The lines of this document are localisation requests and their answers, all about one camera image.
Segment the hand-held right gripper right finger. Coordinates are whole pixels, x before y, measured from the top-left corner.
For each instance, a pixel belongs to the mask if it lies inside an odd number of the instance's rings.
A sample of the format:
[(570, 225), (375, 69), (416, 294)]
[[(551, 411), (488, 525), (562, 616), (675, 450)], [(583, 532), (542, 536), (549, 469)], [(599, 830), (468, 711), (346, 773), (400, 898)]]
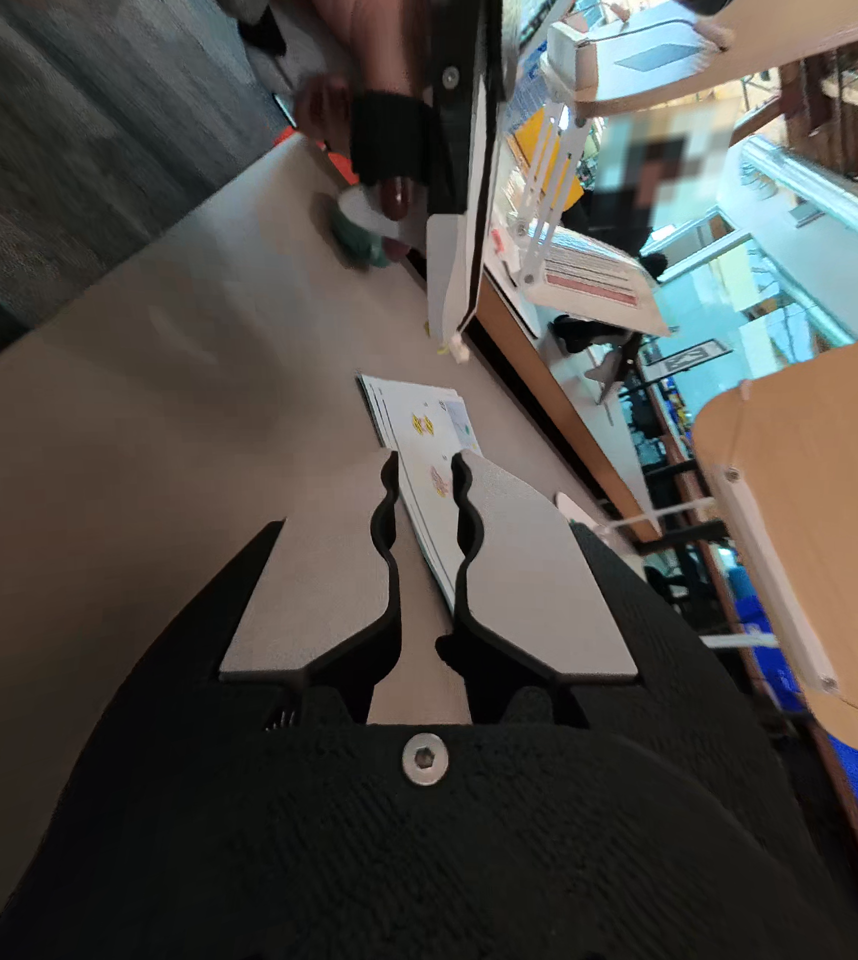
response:
[(471, 722), (499, 722), (524, 689), (567, 719), (574, 689), (635, 684), (639, 667), (564, 516), (480, 454), (455, 455), (451, 469), (462, 559), (436, 651), (463, 681)]

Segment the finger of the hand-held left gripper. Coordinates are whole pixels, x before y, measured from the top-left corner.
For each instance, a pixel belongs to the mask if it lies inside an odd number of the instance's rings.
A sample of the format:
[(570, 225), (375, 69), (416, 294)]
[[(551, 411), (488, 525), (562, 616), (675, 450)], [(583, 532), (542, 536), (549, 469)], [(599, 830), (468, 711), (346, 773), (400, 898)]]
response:
[(426, 222), (428, 324), (436, 340), (453, 339), (475, 310), (491, 217), (495, 103), (485, 74), (474, 78), (470, 103), (468, 157), (457, 163), (468, 175), (467, 201), (460, 212), (430, 212)]

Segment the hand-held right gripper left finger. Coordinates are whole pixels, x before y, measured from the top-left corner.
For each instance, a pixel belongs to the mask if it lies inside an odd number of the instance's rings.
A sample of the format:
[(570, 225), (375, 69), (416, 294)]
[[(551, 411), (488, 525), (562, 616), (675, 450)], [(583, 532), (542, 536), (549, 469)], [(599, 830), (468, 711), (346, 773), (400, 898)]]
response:
[(366, 724), (402, 648), (399, 453), (377, 450), (312, 488), (284, 520), (219, 664), (225, 684), (336, 690)]

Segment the lego instruction booklet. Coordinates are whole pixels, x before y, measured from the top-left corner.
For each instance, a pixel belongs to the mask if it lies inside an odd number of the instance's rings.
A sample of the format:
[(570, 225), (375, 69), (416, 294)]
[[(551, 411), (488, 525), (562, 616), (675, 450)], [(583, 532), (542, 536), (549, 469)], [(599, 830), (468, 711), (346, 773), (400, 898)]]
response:
[(456, 390), (358, 375), (381, 444), (398, 459), (398, 486), (423, 558), (449, 610), (464, 554), (452, 459), (480, 453), (466, 403)]

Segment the person's left hand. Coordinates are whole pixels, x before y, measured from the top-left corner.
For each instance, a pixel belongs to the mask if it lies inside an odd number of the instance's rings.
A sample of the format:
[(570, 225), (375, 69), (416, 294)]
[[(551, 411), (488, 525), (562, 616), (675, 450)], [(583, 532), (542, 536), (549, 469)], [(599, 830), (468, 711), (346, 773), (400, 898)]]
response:
[(351, 161), (361, 185), (377, 190), (387, 221), (410, 214), (425, 185), (435, 132), (423, 99), (427, 2), (292, 2), (318, 23), (355, 68), (303, 78), (294, 96), (295, 126), (310, 141)]

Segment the white document stand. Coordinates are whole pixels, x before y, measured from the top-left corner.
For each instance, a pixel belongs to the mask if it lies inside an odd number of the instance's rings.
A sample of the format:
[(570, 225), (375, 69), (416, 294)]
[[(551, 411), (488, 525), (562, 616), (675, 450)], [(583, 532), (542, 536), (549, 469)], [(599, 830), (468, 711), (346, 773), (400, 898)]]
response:
[[(534, 155), (535, 169), (540, 174), (535, 198), (537, 206), (543, 201), (546, 187), (541, 190), (543, 177), (550, 168), (550, 137), (553, 134), (559, 135), (559, 145), (561, 145), (570, 124), (566, 105), (555, 102), (548, 102), (546, 105), (548, 105), (546, 119), (543, 121)], [(524, 207), (526, 185), (530, 175), (530, 173), (523, 174), (519, 155), (513, 149), (515, 143), (511, 134), (515, 130), (504, 133), (497, 154), (495, 192), (490, 217), (490, 237), (485, 251), (485, 268), (493, 287), (515, 311), (523, 328), (532, 339), (538, 339), (542, 333), (542, 327), (535, 306), (525, 299), (514, 282), (515, 273), (519, 270), (519, 255), (514, 246), (512, 227), (519, 211)], [(556, 168), (562, 165), (563, 162), (556, 159), (547, 186), (553, 181)]]

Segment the yellow paper sheet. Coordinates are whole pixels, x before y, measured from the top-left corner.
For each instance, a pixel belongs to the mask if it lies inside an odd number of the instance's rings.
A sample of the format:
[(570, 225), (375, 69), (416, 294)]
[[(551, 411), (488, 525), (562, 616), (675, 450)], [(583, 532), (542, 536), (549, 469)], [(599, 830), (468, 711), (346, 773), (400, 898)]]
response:
[[(546, 112), (548, 104), (544, 105), (538, 109), (531, 117), (526, 120), (521, 126), (519, 126), (511, 135), (510, 138), (514, 143), (512, 149), (518, 154), (520, 159), (520, 168), (524, 176), (528, 176), (529, 173), (534, 169), (536, 165), (536, 148), (538, 146), (538, 140), (543, 128), (543, 121), (546, 119)], [(543, 176), (542, 186), (540, 190), (543, 190), (545, 186), (548, 186), (553, 173), (553, 168), (556, 164), (560, 146), (560, 136), (556, 133), (551, 134), (550, 136), (550, 158), (549, 158), (549, 170)], [(578, 174), (573, 172), (569, 174), (567, 179), (565, 179), (561, 186), (559, 186), (558, 191), (556, 192), (555, 198), (560, 198), (562, 196), (561, 191), (565, 191), (564, 200), (562, 202), (562, 210), (567, 212), (570, 210), (580, 198), (585, 194), (585, 189), (582, 186)]]

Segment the teal round container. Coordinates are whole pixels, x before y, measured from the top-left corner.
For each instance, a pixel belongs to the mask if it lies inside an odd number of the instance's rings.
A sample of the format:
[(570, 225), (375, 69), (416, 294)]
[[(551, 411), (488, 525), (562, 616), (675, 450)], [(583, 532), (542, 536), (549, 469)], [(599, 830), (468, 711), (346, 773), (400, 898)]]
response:
[(385, 238), (351, 219), (351, 212), (369, 214), (366, 188), (354, 184), (343, 189), (329, 214), (329, 227), (345, 258), (357, 268), (385, 269), (393, 264), (384, 247)]

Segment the orange object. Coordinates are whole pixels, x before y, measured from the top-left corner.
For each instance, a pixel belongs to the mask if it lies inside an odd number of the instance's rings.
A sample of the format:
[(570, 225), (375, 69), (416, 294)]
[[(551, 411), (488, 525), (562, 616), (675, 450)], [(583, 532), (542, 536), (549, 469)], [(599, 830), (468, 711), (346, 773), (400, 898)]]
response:
[[(271, 149), (275, 149), (289, 139), (300, 135), (301, 132), (294, 126), (285, 126), (279, 135), (272, 141)], [(327, 158), (328, 162), (330, 162), (330, 164), (338, 171), (339, 175), (347, 185), (356, 186), (360, 183), (359, 176), (355, 173), (351, 160), (348, 157), (342, 155), (336, 150), (331, 150), (327, 142), (324, 140), (316, 140), (314, 143), (315, 147), (322, 152), (322, 154)]]

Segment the printed instruction sheet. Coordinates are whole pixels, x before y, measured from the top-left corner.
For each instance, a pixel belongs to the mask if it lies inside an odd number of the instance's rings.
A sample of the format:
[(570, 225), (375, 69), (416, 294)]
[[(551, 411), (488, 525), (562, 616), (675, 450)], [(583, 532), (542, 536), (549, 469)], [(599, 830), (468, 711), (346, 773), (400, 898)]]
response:
[(653, 337), (669, 334), (649, 273), (624, 251), (564, 227), (550, 242), (532, 228), (517, 248), (516, 282), (533, 305)]

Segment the printed tag sign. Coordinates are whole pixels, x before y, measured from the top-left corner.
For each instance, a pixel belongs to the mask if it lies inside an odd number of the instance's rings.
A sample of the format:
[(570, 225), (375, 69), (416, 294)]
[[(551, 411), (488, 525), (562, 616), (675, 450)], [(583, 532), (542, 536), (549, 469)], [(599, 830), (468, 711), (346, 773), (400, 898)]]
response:
[(640, 369), (648, 382), (674, 378), (703, 364), (728, 356), (733, 350), (723, 341), (709, 339), (692, 344), (676, 353), (651, 361), (642, 361)]

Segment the silver air duct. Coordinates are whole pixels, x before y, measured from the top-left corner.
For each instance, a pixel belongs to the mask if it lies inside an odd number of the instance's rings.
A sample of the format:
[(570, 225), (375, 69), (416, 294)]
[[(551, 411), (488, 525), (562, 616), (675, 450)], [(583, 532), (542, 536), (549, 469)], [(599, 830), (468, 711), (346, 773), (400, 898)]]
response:
[(740, 161), (858, 234), (858, 177), (836, 173), (761, 135), (740, 143)]

